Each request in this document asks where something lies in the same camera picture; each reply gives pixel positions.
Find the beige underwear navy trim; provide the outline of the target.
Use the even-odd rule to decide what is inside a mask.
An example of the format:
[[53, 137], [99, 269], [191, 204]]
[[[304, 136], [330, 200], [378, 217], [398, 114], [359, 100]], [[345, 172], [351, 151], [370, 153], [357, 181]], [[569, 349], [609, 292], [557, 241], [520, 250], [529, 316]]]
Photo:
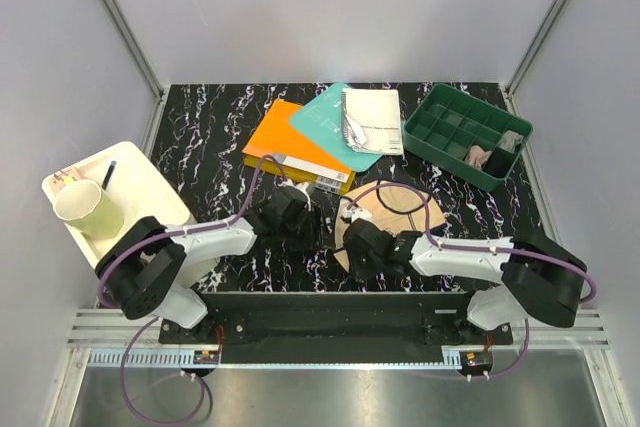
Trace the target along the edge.
[[[337, 209], [334, 236], [336, 249], [333, 256], [339, 265], [353, 276], [347, 253], [343, 250], [343, 235], [348, 224], [342, 219], [348, 204], [374, 185], [388, 184], [388, 181], [370, 182], [349, 192], [340, 199]], [[426, 214], [424, 205], [417, 195], [403, 187], [387, 187], [364, 196], [357, 202], [358, 206], [370, 212], [374, 224], [389, 234], [397, 235], [402, 231], [425, 230]]]

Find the grey underwear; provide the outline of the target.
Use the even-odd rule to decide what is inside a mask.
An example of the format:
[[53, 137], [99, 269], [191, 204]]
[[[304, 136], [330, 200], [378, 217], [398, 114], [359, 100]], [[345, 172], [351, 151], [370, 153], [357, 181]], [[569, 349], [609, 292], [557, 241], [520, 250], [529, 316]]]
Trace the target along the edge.
[[507, 130], [498, 141], [497, 147], [506, 152], [515, 153], [520, 148], [523, 140], [523, 135]]

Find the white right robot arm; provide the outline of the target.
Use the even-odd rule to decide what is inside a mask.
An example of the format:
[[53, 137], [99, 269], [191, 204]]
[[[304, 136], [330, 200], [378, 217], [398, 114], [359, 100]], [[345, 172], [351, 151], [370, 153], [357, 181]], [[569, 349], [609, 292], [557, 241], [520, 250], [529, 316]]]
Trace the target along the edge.
[[541, 232], [490, 240], [446, 239], [417, 231], [392, 235], [357, 219], [343, 236], [350, 272], [386, 276], [454, 276], [490, 282], [471, 294], [454, 331], [476, 343], [504, 323], [533, 318], [570, 328], [575, 323], [587, 267]]

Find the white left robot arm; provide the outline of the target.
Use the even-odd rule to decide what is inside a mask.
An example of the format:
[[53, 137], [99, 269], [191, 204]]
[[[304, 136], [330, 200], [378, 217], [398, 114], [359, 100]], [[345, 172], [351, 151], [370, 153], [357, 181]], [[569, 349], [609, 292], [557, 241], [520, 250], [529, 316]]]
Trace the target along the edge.
[[335, 246], [321, 207], [291, 186], [224, 220], [170, 228], [146, 216], [96, 265], [101, 302], [129, 320], [154, 315], [172, 321], [193, 342], [206, 342], [215, 333], [216, 319], [191, 289], [193, 282], [179, 280], [180, 273], [272, 243], [294, 252]]

